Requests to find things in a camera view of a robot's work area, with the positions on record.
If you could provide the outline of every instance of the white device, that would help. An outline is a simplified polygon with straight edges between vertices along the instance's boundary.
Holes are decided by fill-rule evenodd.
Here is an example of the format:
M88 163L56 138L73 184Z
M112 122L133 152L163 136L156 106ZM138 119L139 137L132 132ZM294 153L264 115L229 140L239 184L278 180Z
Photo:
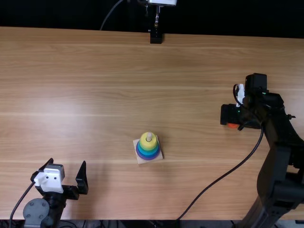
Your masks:
M177 0L148 0L149 4L176 6Z
M65 177L65 170L63 165L49 164L43 172L37 174L34 178L35 186L40 186L44 192L58 192L63 193L61 185Z
M238 86L237 100L242 104L243 99L245 97L244 84L238 84L237 86Z

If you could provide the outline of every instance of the yellow ring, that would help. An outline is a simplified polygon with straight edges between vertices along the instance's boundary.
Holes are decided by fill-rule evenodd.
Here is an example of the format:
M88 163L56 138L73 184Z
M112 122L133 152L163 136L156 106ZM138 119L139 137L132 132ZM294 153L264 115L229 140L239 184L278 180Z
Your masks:
M148 135L148 132L142 134L142 136L139 140L139 143L144 150L151 151L157 146L157 139L156 139L155 134L152 133L152 139L150 142L148 142L146 140L147 135Z

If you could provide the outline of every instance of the purple ring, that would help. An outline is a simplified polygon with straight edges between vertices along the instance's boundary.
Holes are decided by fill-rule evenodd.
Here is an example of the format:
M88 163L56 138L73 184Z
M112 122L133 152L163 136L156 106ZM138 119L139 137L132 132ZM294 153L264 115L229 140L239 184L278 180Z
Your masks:
M145 157L145 156L138 150L138 143L137 143L137 145L136 145L136 153L138 154L138 156L139 156L140 158L142 158L142 159L144 159L144 160L146 160L146 161L155 159L155 158L159 155L159 153L160 153L160 151L161 151L161 150L160 150L160 147L159 147L158 151L155 153L154 156L152 156L152 157L150 157L150 158L147 158L147 157Z

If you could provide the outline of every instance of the wooden table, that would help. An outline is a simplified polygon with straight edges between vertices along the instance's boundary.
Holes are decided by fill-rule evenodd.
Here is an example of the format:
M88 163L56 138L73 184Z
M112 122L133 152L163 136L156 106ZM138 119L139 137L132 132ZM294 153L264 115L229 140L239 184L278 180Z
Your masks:
M76 184L87 162L89 193L69 200L62 219L175 219L209 183L255 145L260 132L219 124L232 86L257 72L280 93L304 137L304 41L0 28L0 219L8 219L50 157ZM165 159L139 166L133 140L156 133ZM208 190L184 219L242 219L257 197L268 153ZM15 217L30 199L32 189ZM304 219L299 206L283 217Z

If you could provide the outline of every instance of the orange part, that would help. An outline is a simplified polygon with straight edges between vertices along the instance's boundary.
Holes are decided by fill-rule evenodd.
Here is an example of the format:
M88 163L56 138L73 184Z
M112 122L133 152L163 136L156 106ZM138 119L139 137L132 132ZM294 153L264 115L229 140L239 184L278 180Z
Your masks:
M235 123L232 123L232 124L228 123L227 126L230 127L230 128L238 128L239 125L235 124Z

